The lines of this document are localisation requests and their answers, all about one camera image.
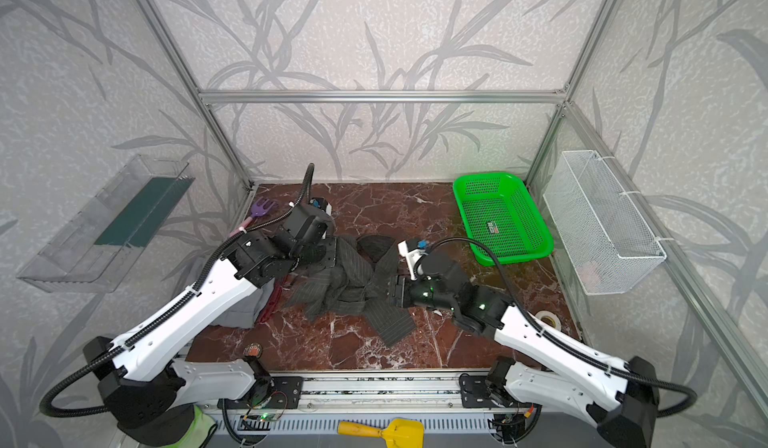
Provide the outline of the black green work glove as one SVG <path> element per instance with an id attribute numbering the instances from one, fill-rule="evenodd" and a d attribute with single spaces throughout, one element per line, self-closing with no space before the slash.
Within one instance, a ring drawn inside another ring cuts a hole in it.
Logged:
<path id="1" fill-rule="evenodd" d="M 117 411 L 118 428 L 144 447 L 206 447 L 217 430 L 214 419 L 194 404 L 162 404 Z"/>

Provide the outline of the dark grey striped shirt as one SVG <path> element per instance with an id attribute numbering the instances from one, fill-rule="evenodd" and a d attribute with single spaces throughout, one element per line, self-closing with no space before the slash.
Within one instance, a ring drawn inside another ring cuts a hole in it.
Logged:
<path id="1" fill-rule="evenodd" d="M 398 275 L 393 238 L 383 235 L 335 238 L 335 264 L 314 269 L 293 290 L 289 306 L 299 306 L 309 321 L 331 312 L 362 316 L 383 343 L 392 347 L 415 329 L 408 310 L 389 303 Z"/>

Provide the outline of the white tape roll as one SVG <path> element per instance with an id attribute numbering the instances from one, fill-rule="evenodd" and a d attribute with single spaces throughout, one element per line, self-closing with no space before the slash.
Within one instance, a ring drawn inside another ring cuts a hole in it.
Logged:
<path id="1" fill-rule="evenodd" d="M 554 314 L 554 313 L 552 313 L 550 311 L 547 311 L 547 310 L 542 310 L 542 311 L 537 312 L 535 314 L 535 317 L 540 322 L 542 322 L 542 323 L 552 327 L 556 331 L 558 331 L 558 332 L 562 331 L 562 327 L 563 327 L 562 322 L 561 322 L 560 318 L 556 314 Z"/>

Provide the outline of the small round orange lid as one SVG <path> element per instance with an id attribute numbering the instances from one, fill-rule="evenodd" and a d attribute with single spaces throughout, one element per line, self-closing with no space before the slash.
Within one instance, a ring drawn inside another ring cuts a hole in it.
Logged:
<path id="1" fill-rule="evenodd" d="M 263 354 L 263 347 L 260 343 L 251 343 L 249 344 L 243 352 L 243 355 L 246 358 L 254 358 L 259 359 Z"/>

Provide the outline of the yellow toy shovel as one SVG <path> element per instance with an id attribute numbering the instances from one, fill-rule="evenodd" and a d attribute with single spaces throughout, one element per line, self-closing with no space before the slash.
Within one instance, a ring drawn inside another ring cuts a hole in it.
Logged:
<path id="1" fill-rule="evenodd" d="M 338 424 L 337 433 L 346 436 L 382 439 L 387 448 L 422 448 L 424 446 L 423 424 L 401 418 L 393 419 L 386 428 L 341 421 Z"/>

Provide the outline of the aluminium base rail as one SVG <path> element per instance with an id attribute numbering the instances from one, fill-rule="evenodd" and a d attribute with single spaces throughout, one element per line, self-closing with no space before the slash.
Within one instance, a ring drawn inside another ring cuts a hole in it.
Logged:
<path id="1" fill-rule="evenodd" d="M 445 414 L 461 411 L 525 413 L 541 407 L 587 419 L 596 404 L 611 411 L 627 388 L 625 380 L 588 369 L 569 380 L 521 363 L 494 383 L 484 370 L 309 371 L 276 373 L 266 391 L 248 387 L 250 376 L 229 363 L 186 363 L 180 392 L 208 412 L 221 398 L 234 400 L 237 414 L 287 415 Z"/>

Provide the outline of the green plastic basket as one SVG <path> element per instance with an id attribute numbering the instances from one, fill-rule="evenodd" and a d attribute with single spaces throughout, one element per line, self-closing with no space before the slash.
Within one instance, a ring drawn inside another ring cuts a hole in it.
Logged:
<path id="1" fill-rule="evenodd" d="M 550 256 L 554 242 L 535 202 L 518 177 L 504 172 L 457 178 L 454 197 L 468 238 L 483 266 L 527 263 Z"/>

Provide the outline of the clear plastic wall bin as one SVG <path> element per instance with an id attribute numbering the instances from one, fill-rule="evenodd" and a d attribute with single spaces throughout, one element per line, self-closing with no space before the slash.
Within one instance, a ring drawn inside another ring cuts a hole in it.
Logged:
<path id="1" fill-rule="evenodd" d="M 195 178 L 187 161 L 134 156 L 18 273 L 47 293 L 111 293 Z"/>

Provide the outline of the maroon folded shirt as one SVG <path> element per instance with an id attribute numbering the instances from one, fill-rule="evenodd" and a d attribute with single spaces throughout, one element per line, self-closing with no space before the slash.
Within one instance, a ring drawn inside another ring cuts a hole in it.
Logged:
<path id="1" fill-rule="evenodd" d="M 283 292 L 286 288 L 290 288 L 295 279 L 294 275 L 287 275 L 286 277 L 276 280 L 272 294 L 270 295 L 265 307 L 260 311 L 258 318 L 256 319 L 256 325 L 265 324 L 277 311 Z"/>

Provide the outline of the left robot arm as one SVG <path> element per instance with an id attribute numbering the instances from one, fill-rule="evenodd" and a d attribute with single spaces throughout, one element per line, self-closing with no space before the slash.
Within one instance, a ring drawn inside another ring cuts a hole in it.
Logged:
<path id="1" fill-rule="evenodd" d="M 252 355 L 228 363 L 191 363 L 178 354 L 241 301 L 248 301 L 258 317 L 289 273 L 328 260 L 331 211 L 325 199 L 315 198 L 293 207 L 273 235 L 239 232 L 215 257 L 201 286 L 185 289 L 190 299 L 178 311 L 164 306 L 113 341 L 124 351 L 99 371 L 98 389 L 119 428 L 144 429 L 180 407 L 204 401 L 240 400 L 266 380 Z"/>

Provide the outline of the purple pink toy rake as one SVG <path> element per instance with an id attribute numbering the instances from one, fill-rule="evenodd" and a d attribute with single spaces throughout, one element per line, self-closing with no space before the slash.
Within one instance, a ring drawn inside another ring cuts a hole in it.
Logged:
<path id="1" fill-rule="evenodd" d="M 251 205 L 249 215 L 233 232 L 230 233 L 230 237 L 236 235 L 238 232 L 244 232 L 255 220 L 263 218 L 269 214 L 277 205 L 278 203 L 274 200 L 258 197 Z"/>

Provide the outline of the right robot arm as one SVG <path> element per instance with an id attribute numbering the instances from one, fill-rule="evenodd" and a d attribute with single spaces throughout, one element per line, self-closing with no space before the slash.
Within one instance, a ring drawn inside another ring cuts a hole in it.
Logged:
<path id="1" fill-rule="evenodd" d="M 654 367 L 597 351 L 540 322 L 509 295 L 472 283 L 445 255 L 418 242 L 397 246 L 408 272 L 392 282 L 389 300 L 450 315 L 461 330 L 511 348 L 540 364 L 535 370 L 510 359 L 495 362 L 485 380 L 501 406 L 553 408 L 593 428 L 613 447 L 648 447 L 659 414 L 656 388 L 639 376 Z"/>

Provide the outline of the light grey folded shirt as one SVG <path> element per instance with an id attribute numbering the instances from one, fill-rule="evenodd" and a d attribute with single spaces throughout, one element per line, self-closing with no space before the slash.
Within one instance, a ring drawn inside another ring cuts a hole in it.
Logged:
<path id="1" fill-rule="evenodd" d="M 200 255 L 182 270 L 177 280 L 174 295 L 181 293 L 187 286 L 191 285 L 199 276 L 206 257 Z M 266 308 L 270 298 L 275 290 L 275 281 L 270 281 L 267 285 L 257 289 L 253 294 L 240 300 L 232 307 L 225 310 L 215 318 L 210 326 L 250 329 L 256 323 L 262 311 Z"/>

